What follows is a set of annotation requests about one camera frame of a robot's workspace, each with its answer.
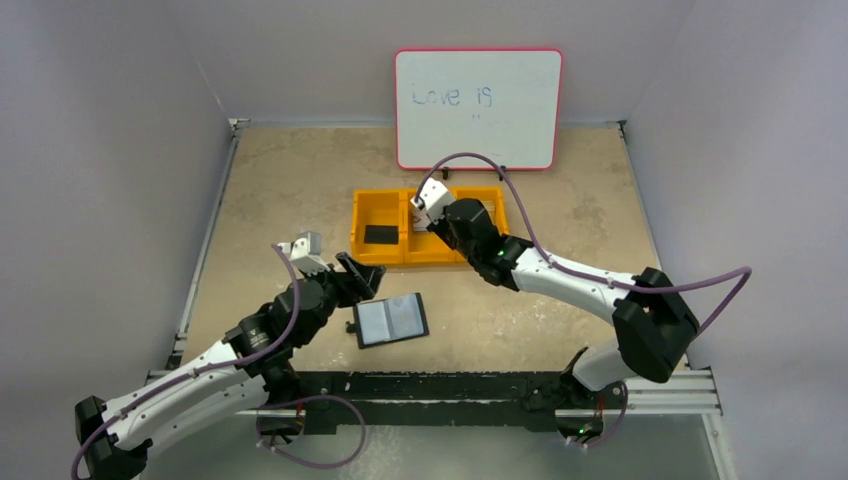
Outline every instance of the yellow bin compartment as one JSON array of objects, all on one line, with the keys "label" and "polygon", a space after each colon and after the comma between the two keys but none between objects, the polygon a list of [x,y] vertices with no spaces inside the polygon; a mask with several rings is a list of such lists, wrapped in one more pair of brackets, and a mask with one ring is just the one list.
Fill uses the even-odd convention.
[{"label": "yellow bin compartment", "polygon": [[[350,250],[358,262],[376,265],[403,265],[406,248],[409,209],[400,190],[356,190],[353,192],[353,228],[350,232]],[[398,244],[365,243],[366,225],[396,226]]]},{"label": "yellow bin compartment", "polygon": [[[476,198],[483,202],[501,233],[509,234],[500,187],[455,187],[454,198]],[[448,248],[434,233],[416,232],[410,200],[414,188],[356,190],[353,194],[353,226],[350,249],[362,263],[381,265],[438,265],[465,263],[459,252]],[[398,227],[398,244],[365,243],[366,225]]]}]

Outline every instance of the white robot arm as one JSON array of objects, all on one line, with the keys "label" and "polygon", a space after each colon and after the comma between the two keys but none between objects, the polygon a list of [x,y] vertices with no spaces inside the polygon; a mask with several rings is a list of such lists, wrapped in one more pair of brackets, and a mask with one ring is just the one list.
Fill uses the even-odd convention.
[{"label": "white robot arm", "polygon": [[[586,310],[615,328],[616,339],[578,353],[568,373],[589,391],[634,376],[664,383],[698,333],[695,315],[679,294],[645,295],[628,285],[671,286],[659,270],[618,273],[573,262],[546,252],[529,240],[502,235],[476,199],[456,200],[438,180],[428,178],[413,208],[426,213],[428,230],[458,250],[487,282],[539,293]],[[554,264],[606,284],[567,274]]]}]

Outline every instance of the cable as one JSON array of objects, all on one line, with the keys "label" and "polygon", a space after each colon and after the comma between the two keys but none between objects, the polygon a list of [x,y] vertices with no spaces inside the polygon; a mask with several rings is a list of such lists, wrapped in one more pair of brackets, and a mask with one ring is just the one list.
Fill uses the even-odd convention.
[{"label": "cable", "polygon": [[546,262],[548,262],[548,264],[550,264],[552,267],[556,268],[557,270],[559,270],[559,271],[561,271],[565,274],[568,274],[568,275],[571,275],[571,276],[577,277],[577,278],[582,278],[584,280],[590,280],[590,281],[600,283],[600,284],[603,284],[603,285],[609,285],[611,287],[622,288],[624,290],[628,290],[628,291],[631,291],[631,292],[637,292],[637,293],[643,293],[643,294],[652,294],[652,295],[664,294],[664,293],[680,293],[680,292],[688,292],[688,291],[691,291],[691,290],[699,290],[701,288],[711,287],[711,286],[717,285],[719,283],[724,283],[724,282],[731,280],[733,278],[740,277],[739,281],[736,282],[736,285],[734,285],[733,288],[730,289],[730,292],[727,294],[727,296],[724,297],[724,299],[718,304],[716,309],[713,310],[713,312],[710,314],[710,316],[707,317],[707,319],[704,321],[703,324],[701,324],[701,328],[698,330],[698,335],[702,334],[707,328],[709,328],[710,325],[712,325],[713,321],[715,321],[715,319],[719,316],[719,314],[721,314],[721,312],[727,307],[727,305],[730,303],[730,301],[733,300],[733,297],[735,297],[736,294],[739,293],[739,290],[741,290],[742,287],[745,286],[745,283],[747,283],[748,279],[751,277],[751,273],[752,273],[751,267],[744,266],[744,267],[737,268],[736,270],[733,270],[731,272],[727,272],[723,275],[719,275],[719,276],[716,276],[716,277],[713,277],[713,278],[708,278],[706,280],[701,280],[700,282],[687,283],[687,284],[683,284],[683,285],[675,285],[675,286],[671,286],[671,287],[640,287],[638,285],[631,285],[631,284],[628,284],[628,283],[619,282],[618,280],[609,280],[608,281],[606,278],[601,277],[599,275],[592,275],[591,273],[585,273],[585,272],[573,270],[573,269],[570,269],[570,268],[565,267],[563,265],[560,265],[560,264],[558,264],[554,261],[551,261],[550,255],[548,255],[548,252],[546,252],[545,249],[542,248],[542,245],[539,243],[539,239],[536,238],[536,233],[533,231],[533,227],[530,225],[530,219],[527,216],[527,210],[524,208],[524,204],[521,202],[521,198],[518,196],[518,191],[516,191],[515,185],[513,185],[512,181],[509,179],[509,177],[507,177],[506,172],[497,163],[493,162],[491,159],[489,159],[488,157],[486,157],[484,155],[480,155],[479,153],[473,153],[473,152],[454,153],[453,155],[448,155],[447,157],[436,162],[436,164],[433,165],[433,167],[430,169],[430,171],[427,172],[427,175],[424,176],[424,179],[418,185],[418,190],[415,191],[415,197],[413,197],[413,198],[414,198],[416,204],[418,204],[419,201],[420,201],[419,196],[421,195],[421,190],[424,188],[424,183],[427,181],[427,179],[430,178],[430,176],[433,175],[433,173],[435,173],[439,169],[439,167],[441,167],[445,163],[447,163],[447,162],[449,162],[449,161],[451,161],[455,158],[460,158],[460,157],[472,157],[472,158],[476,158],[478,160],[482,160],[482,161],[488,163],[489,165],[491,165],[498,172],[498,174],[500,174],[500,176],[503,177],[504,181],[506,182],[507,187],[509,187],[509,190],[512,192],[513,198],[515,198],[515,203],[516,203],[516,205],[518,205],[518,211],[521,212],[521,218],[524,219],[524,225],[527,227],[527,233],[530,235],[530,240],[533,242],[533,246],[539,252],[539,255],[543,259],[545,259]]},{"label": "cable", "polygon": [[237,358],[235,360],[228,360],[226,362],[219,362],[219,363],[210,363],[208,365],[198,367],[195,370],[196,375],[184,373],[182,375],[171,378],[171,379],[169,379],[165,382],[162,382],[161,384],[155,386],[154,388],[150,389],[150,391],[144,393],[143,395],[139,396],[138,398],[136,398],[135,400],[130,402],[126,407],[118,410],[117,414],[115,414],[114,416],[112,416],[112,418],[106,420],[105,422],[103,422],[103,424],[101,424],[99,427],[97,427],[94,430],[94,432],[92,432],[91,435],[89,435],[88,438],[85,439],[85,441],[82,443],[82,445],[80,445],[80,448],[77,451],[77,454],[74,456],[73,463],[71,464],[71,478],[73,480],[91,480],[90,477],[89,478],[81,478],[79,476],[79,472],[78,472],[79,464],[80,464],[80,462],[82,462],[82,459],[85,455],[85,452],[88,451],[88,449],[91,447],[91,444],[94,443],[94,440],[96,440],[98,437],[100,437],[100,435],[103,434],[103,432],[108,430],[109,427],[114,425],[118,420],[120,420],[121,417],[125,416],[128,412],[138,408],[140,405],[144,404],[145,402],[147,402],[151,398],[155,397],[156,395],[159,395],[160,393],[164,392],[165,390],[168,390],[168,389],[170,389],[170,388],[172,388],[176,385],[179,385],[179,384],[185,382],[186,380],[189,380],[189,379],[192,379],[192,378],[197,378],[198,375],[202,375],[206,372],[209,372],[210,370],[217,370],[217,369],[221,369],[221,368],[227,368],[227,367],[233,367],[233,366],[244,365],[244,364],[247,364],[247,363],[252,363],[252,362],[264,357],[265,355],[273,352],[274,350],[277,349],[277,347],[279,347],[280,345],[283,344],[286,337],[289,336],[289,333],[291,333],[292,329],[294,328],[294,324],[297,321],[297,314],[300,311],[300,285],[298,285],[297,274],[295,274],[295,272],[294,272],[294,267],[292,266],[289,259],[286,257],[286,254],[277,245],[272,245],[272,248],[274,249],[275,252],[277,252],[277,255],[279,255],[280,259],[283,261],[283,265],[285,265],[286,270],[288,270],[289,276],[291,277],[291,281],[292,281],[292,291],[293,291],[292,293],[294,295],[294,305],[292,305],[292,316],[291,316],[291,319],[289,319],[289,324],[286,325],[285,330],[283,330],[283,333],[280,334],[280,336],[277,337],[277,339],[274,340],[274,342],[271,345],[268,345],[263,350],[260,350],[256,353],[253,353],[253,354],[248,355],[246,357]]},{"label": "cable", "polygon": [[271,450],[272,452],[276,453],[277,455],[280,455],[281,457],[288,458],[289,460],[291,460],[295,463],[299,463],[299,464],[301,464],[305,467],[317,468],[317,469],[321,469],[321,470],[329,470],[329,469],[332,469],[332,468],[338,468],[338,467],[341,467],[342,465],[347,465],[348,463],[352,462],[357,456],[359,456],[359,453],[362,451],[362,447],[365,446],[365,418],[362,417],[362,412],[360,412],[359,409],[356,408],[356,406],[354,406],[352,403],[345,400],[344,398],[337,397],[335,395],[315,395],[315,396],[312,396],[312,397],[299,398],[297,400],[292,400],[292,401],[284,402],[284,403],[277,403],[277,404],[274,404],[274,405],[263,405],[261,408],[267,409],[267,410],[276,410],[276,409],[279,409],[279,408],[292,407],[292,406],[295,406],[299,403],[308,403],[308,402],[314,402],[314,401],[319,401],[319,400],[330,400],[331,402],[341,403],[342,405],[349,408],[353,412],[353,414],[356,415],[356,418],[359,420],[359,426],[361,428],[361,433],[359,435],[359,445],[356,446],[356,450],[354,450],[353,453],[351,453],[348,457],[346,457],[342,460],[339,460],[338,462],[332,462],[332,463],[316,463],[316,462],[313,462],[313,461],[310,461],[310,460],[306,460],[306,459],[303,459],[303,458],[300,458],[300,457],[296,457],[296,456],[292,455],[291,453],[288,453],[285,450],[281,450],[281,449],[275,447],[274,445],[271,445],[270,443],[266,442],[265,440],[262,440],[262,429],[259,427],[259,419],[258,418],[256,419],[256,433],[259,435],[260,440],[256,444],[256,446],[257,447],[265,447],[265,448]]},{"label": "cable", "polygon": [[616,417],[615,422],[610,425],[610,428],[606,429],[601,436],[598,437],[595,441],[584,443],[586,447],[597,447],[598,445],[606,442],[609,437],[618,430],[618,427],[621,425],[621,422],[624,421],[624,412],[627,411],[627,402],[630,399],[630,393],[627,391],[627,385],[625,385],[624,381],[621,382],[621,394],[623,395],[622,404],[621,404],[621,413]]}]

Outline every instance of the floor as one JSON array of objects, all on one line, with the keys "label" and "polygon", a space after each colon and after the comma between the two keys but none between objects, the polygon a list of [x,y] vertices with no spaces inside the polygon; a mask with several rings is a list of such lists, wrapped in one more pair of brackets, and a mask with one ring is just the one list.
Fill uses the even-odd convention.
[{"label": "floor", "polygon": [[[569,128],[544,172],[510,174],[545,248],[622,272],[656,266],[650,233],[617,129]],[[323,255],[349,251],[354,189],[414,187],[391,128],[248,128],[236,152],[200,278],[184,358],[193,358],[290,283],[270,245],[302,231]],[[501,185],[489,172],[457,172],[448,186]],[[513,235],[526,237],[503,187]],[[430,335],[360,350],[345,333],[349,309],[292,363],[300,370],[559,370],[584,345],[613,337],[602,320],[536,294],[485,283],[468,267],[390,269],[378,298],[421,292]]]}]

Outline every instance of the whiteboard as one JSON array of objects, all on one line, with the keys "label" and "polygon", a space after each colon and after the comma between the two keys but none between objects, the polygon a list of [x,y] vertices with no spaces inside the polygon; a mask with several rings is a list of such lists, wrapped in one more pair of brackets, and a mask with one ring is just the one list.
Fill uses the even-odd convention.
[{"label": "whiteboard", "polygon": [[[556,49],[400,50],[395,56],[397,158],[427,169],[457,152],[516,170],[554,158],[562,53]],[[490,169],[460,158],[452,169]]]}]

